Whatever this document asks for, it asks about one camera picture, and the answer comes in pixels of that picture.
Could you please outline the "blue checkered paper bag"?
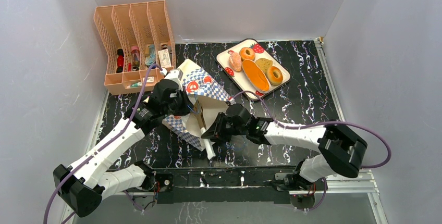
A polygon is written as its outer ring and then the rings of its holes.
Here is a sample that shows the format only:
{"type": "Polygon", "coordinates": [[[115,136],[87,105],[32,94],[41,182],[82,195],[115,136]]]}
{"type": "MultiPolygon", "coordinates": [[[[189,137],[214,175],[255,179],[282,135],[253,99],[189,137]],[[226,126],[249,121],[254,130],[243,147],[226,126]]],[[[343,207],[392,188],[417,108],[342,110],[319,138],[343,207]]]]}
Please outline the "blue checkered paper bag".
{"type": "Polygon", "coordinates": [[[235,100],[192,60],[186,59],[178,70],[183,92],[190,100],[190,112],[184,116],[168,116],[163,120],[163,125],[188,144],[206,151],[208,159],[212,159],[215,156],[214,142],[201,135],[215,122],[218,113],[224,113],[228,104],[234,104],[235,100]]]}

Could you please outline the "fake brown bread loaf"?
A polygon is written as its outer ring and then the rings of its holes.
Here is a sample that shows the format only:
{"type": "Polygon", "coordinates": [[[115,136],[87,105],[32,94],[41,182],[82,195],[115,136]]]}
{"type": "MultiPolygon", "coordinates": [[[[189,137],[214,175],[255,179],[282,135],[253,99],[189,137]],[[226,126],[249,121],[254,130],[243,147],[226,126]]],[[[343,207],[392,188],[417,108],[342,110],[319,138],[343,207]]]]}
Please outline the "fake brown bread loaf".
{"type": "Polygon", "coordinates": [[[258,91],[261,93],[267,93],[270,90],[268,79],[254,61],[244,60],[242,62],[242,69],[249,81],[258,91]]]}

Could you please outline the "sugared orange fake bread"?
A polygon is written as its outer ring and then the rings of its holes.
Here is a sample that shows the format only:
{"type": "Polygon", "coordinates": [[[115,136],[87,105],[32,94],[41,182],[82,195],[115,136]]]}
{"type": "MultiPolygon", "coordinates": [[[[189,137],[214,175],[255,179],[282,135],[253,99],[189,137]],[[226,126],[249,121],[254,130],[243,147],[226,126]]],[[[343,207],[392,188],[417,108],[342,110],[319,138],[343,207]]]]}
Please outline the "sugared orange fake bread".
{"type": "Polygon", "coordinates": [[[240,72],[242,70],[242,59],[239,53],[234,51],[229,51],[229,66],[235,72],[240,72]]]}

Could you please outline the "fake ring donut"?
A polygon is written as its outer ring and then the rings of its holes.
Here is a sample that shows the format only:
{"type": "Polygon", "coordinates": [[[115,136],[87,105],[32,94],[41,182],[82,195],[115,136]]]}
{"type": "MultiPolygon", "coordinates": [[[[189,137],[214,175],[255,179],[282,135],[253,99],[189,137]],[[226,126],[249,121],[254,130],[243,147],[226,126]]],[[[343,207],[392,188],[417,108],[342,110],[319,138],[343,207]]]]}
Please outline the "fake ring donut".
{"type": "Polygon", "coordinates": [[[266,75],[269,83],[273,86],[277,86],[277,85],[282,84],[283,79],[284,79],[283,73],[276,66],[269,67],[266,70],[265,75],[266,75]]]}
{"type": "Polygon", "coordinates": [[[251,60],[254,61],[255,57],[256,57],[256,53],[255,51],[250,48],[250,47],[243,47],[240,51],[239,51],[239,55],[242,61],[244,60],[251,60]]]}

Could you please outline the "fake bread slice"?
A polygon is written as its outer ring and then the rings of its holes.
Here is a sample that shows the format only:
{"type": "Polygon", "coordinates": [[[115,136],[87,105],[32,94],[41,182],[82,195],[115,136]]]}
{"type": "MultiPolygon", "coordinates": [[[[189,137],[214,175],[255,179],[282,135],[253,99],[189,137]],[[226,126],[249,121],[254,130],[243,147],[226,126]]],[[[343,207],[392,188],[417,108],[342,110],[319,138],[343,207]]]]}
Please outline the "fake bread slice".
{"type": "Polygon", "coordinates": [[[256,59],[255,63],[264,73],[266,73],[267,70],[273,66],[273,62],[266,58],[256,59]]]}

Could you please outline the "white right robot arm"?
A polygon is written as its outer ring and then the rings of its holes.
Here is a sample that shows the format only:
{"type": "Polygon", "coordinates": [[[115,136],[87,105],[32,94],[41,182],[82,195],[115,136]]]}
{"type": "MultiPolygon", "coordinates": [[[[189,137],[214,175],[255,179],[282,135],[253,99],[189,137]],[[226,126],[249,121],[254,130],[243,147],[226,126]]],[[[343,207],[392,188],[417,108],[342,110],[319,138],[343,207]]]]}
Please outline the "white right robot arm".
{"type": "Polygon", "coordinates": [[[201,135],[214,142],[229,142],[232,136],[243,136],[257,145],[290,145],[318,152],[299,162],[292,174],[268,182],[279,191],[306,190],[330,175],[356,178],[367,149],[367,142],[340,121],[310,127],[282,123],[256,117],[240,104],[219,112],[201,135]]]}

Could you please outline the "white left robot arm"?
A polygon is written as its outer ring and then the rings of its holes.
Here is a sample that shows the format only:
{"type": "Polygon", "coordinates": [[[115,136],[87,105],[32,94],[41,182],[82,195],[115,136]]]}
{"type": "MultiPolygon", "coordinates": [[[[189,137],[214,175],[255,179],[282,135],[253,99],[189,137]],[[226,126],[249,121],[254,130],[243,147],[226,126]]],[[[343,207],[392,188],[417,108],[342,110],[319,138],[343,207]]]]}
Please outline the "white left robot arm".
{"type": "Polygon", "coordinates": [[[112,130],[94,149],[68,167],[60,164],[53,171],[59,196],[79,217],[97,209],[105,198],[130,188],[151,190],[156,184],[153,169],[142,161],[117,172],[109,167],[128,148],[146,137],[171,115],[189,112],[190,101],[178,78],[158,82],[149,96],[129,108],[112,130]]]}

